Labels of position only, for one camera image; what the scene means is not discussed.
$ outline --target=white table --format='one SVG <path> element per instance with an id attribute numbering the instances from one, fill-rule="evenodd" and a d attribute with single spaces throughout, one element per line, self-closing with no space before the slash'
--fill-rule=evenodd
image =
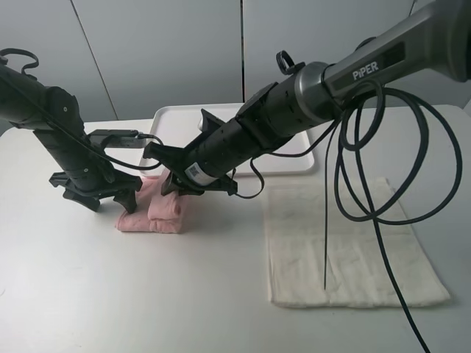
<path id="1" fill-rule="evenodd" d="M 461 142 L 464 178 L 452 203 L 414 230 L 454 300 L 412 312 L 432 352 L 467 352 L 471 118 L 457 107 L 439 110 Z M 86 126 L 145 131 L 150 124 Z M 417 150 L 414 125 L 406 108 L 387 111 L 364 154 L 369 176 L 399 185 Z M 452 181 L 443 134 L 431 124 L 430 157 L 402 200 L 409 216 L 431 209 Z M 325 145 L 310 177 L 322 178 Z M 140 152 L 110 153 L 138 162 Z M 184 235 L 124 234 L 113 227 L 122 208 L 111 199 L 98 213 L 62 199 L 63 189 L 48 183 L 57 166 L 31 132 L 0 138 L 0 168 L 0 352 L 421 352 L 399 309 L 270 304 L 259 199 L 207 193 L 194 201 Z M 257 188 L 253 178 L 241 180 L 241 192 Z"/>

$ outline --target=pink towel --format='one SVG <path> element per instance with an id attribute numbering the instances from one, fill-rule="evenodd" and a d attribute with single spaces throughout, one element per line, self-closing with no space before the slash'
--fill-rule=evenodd
<path id="1" fill-rule="evenodd" d="M 174 191 L 162 196 L 160 189 L 169 175 L 165 170 L 158 178 L 143 178 L 142 188 L 135 194 L 137 203 L 133 214 L 124 211 L 116 222 L 122 232 L 178 233 L 188 204 L 188 196 Z"/>

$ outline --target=label sticker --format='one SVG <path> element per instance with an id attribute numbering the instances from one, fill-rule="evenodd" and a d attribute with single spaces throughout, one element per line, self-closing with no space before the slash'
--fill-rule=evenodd
<path id="1" fill-rule="evenodd" d="M 185 170 L 185 174 L 188 178 L 193 180 L 195 183 L 201 186 L 206 186 L 212 183 L 216 178 L 207 175 L 198 165 L 198 163 L 193 163 Z"/>

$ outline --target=white tray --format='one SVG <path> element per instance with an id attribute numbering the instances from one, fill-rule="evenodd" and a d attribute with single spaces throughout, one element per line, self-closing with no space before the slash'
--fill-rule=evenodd
<path id="1" fill-rule="evenodd" d="M 201 109 L 206 109 L 223 121 L 233 118 L 242 103 L 234 104 L 202 104 L 183 105 L 176 107 L 164 107 L 159 109 L 154 116 L 149 134 L 158 136 L 167 146 L 185 147 L 199 133 L 198 123 L 202 118 Z M 299 153 L 310 146 L 308 134 L 302 132 L 294 136 L 286 145 L 278 150 L 280 153 Z M 155 164 L 154 160 L 141 158 L 139 165 L 148 166 Z M 257 169 L 264 175 L 269 174 L 302 174 L 314 166 L 314 155 L 309 153 L 300 158 L 279 158 L 264 155 L 254 162 Z M 160 175 L 163 166 L 152 171 L 142 171 L 144 176 Z M 249 162 L 237 167 L 237 174 L 253 175 Z"/>

